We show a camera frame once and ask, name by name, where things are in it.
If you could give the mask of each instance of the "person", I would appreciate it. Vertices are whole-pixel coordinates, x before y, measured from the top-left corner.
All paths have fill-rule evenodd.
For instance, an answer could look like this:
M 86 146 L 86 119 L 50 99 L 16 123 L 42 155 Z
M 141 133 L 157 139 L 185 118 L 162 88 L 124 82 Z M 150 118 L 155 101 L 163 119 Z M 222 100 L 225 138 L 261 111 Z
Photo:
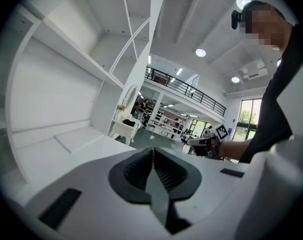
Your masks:
M 135 116 L 135 112 L 138 110 L 138 107 L 139 107 L 139 105 L 140 105 L 140 103 L 138 102 L 139 99 L 140 99 L 139 96 L 137 96 L 137 98 L 136 98 L 136 100 L 135 100 L 135 103 L 133 104 L 132 110 L 131 110 L 131 112 L 130 112 L 130 114 L 131 114 L 132 116 Z
M 146 114 L 148 102 L 149 102 L 149 100 L 145 99 L 143 102 L 141 102 L 139 104 L 139 108 L 138 108 L 138 112 L 137 112 L 137 119 L 140 121 L 143 119 L 144 114 Z
M 250 163 L 256 153 L 267 151 L 275 143 L 292 135 L 277 97 L 303 63 L 303 24 L 292 26 L 278 9 L 256 0 L 247 3 L 241 13 L 234 11 L 231 17 L 233 29 L 237 28 L 237 18 L 245 33 L 256 35 L 260 44 L 279 50 L 282 54 L 281 63 L 262 97 L 254 137 L 242 142 L 223 141 L 219 149 L 220 157 Z
M 178 118 L 176 118 L 175 121 L 176 121 L 176 123 L 174 124 L 174 127 L 175 127 L 175 128 L 178 128 L 178 127 L 180 126 L 180 124 L 179 124 L 179 122 L 178 122 Z

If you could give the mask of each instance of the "black bag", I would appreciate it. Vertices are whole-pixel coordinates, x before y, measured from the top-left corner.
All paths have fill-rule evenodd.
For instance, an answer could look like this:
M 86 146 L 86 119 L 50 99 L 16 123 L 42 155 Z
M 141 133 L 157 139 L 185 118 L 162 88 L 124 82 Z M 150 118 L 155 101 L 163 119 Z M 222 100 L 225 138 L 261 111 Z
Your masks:
M 122 121 L 125 125 L 128 125 L 128 126 L 131 126 L 131 127 L 134 127 L 135 125 L 135 122 L 134 121 L 130 121 L 128 119 L 125 119 Z

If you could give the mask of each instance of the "black rubber pad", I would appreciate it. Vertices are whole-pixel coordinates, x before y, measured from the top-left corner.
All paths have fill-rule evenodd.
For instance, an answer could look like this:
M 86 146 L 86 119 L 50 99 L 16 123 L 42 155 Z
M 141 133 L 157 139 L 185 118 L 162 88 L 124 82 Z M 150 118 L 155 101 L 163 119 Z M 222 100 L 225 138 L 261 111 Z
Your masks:
M 220 172 L 223 174 L 227 174 L 227 175 L 238 177 L 238 178 L 243 177 L 245 174 L 244 172 L 237 171 L 237 170 L 231 170 L 231 169 L 227 169 L 227 168 L 222 169 Z
M 81 194 L 82 192 L 79 190 L 68 188 L 38 217 L 38 219 L 48 227 L 56 230 Z

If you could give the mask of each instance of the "gray floor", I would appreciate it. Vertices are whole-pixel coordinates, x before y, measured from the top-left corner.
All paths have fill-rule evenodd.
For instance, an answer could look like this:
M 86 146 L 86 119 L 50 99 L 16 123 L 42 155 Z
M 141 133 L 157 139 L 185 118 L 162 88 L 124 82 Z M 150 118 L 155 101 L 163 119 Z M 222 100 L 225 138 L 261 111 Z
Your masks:
M 116 138 L 116 140 L 124 144 L 126 142 L 126 139 L 124 137 L 118 137 Z M 152 132 L 150 132 L 149 130 L 140 128 L 138 129 L 135 138 L 133 139 L 133 143 L 130 143 L 129 146 L 135 149 L 142 149 L 148 147 L 163 147 L 181 152 L 183 143 L 172 140 L 157 133 L 152 134 Z

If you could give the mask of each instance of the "balcony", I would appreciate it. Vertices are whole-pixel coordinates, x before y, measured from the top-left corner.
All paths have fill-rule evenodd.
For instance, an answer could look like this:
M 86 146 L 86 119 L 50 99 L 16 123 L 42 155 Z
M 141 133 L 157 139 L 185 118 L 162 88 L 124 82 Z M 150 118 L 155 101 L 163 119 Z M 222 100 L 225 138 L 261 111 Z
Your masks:
M 161 72 L 155 68 L 147 67 L 145 72 L 145 78 L 161 85 L 164 85 L 176 92 L 187 96 L 188 98 L 202 104 L 206 108 L 216 112 L 220 116 L 224 116 L 226 108 L 218 103 L 213 98 L 209 97 L 200 90 L 185 83 L 169 74 Z

